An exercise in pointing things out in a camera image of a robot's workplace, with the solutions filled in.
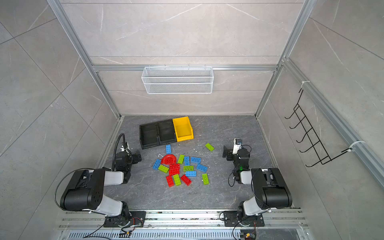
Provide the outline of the black bin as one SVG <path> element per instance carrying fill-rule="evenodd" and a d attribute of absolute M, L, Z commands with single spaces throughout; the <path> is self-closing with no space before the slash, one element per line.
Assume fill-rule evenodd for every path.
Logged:
<path fill-rule="evenodd" d="M 157 123 L 140 125 L 140 144 L 143 150 L 160 145 Z"/>
<path fill-rule="evenodd" d="M 168 145 L 177 142 L 173 120 L 164 120 L 157 122 L 158 139 L 160 145 Z"/>

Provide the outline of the yellow plastic bin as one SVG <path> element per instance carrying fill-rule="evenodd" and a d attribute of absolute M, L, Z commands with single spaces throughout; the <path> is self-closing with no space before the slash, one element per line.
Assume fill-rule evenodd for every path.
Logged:
<path fill-rule="evenodd" d="M 177 142 L 194 139 L 194 132 L 189 117 L 173 119 Z"/>

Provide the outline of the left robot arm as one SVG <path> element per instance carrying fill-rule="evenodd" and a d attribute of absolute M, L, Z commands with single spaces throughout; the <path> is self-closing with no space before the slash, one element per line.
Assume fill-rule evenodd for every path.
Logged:
<path fill-rule="evenodd" d="M 142 160 L 139 152 L 133 154 L 121 133 L 115 143 L 112 166 L 110 168 L 81 168 L 68 173 L 72 176 L 60 200 L 55 190 L 54 201 L 64 211 L 91 212 L 107 218 L 130 218 L 128 204 L 114 200 L 104 194 L 105 186 L 128 183 L 132 166 Z"/>

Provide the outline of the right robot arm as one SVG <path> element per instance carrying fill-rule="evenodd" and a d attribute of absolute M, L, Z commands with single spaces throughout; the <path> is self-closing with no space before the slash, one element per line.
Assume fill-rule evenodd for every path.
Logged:
<path fill-rule="evenodd" d="M 290 208 L 293 203 L 290 190 L 278 168 L 250 168 L 251 152 L 242 145 L 233 149 L 224 147 L 223 158 L 234 164 L 229 175 L 235 183 L 251 186 L 253 196 L 240 203 L 238 218 L 259 216 L 271 209 Z"/>

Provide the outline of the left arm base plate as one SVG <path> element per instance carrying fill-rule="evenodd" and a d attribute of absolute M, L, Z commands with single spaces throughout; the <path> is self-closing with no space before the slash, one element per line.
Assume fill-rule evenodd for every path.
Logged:
<path fill-rule="evenodd" d="M 146 219 L 146 211 L 131 211 L 116 217 L 106 217 L 105 228 L 142 227 Z"/>

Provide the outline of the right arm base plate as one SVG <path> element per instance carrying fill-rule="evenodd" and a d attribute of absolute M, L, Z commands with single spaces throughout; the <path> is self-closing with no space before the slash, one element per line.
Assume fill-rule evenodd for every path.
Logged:
<path fill-rule="evenodd" d="M 219 219 L 224 222 L 226 227 L 264 227 L 262 215 L 246 216 L 236 211 L 224 211 L 220 213 Z"/>

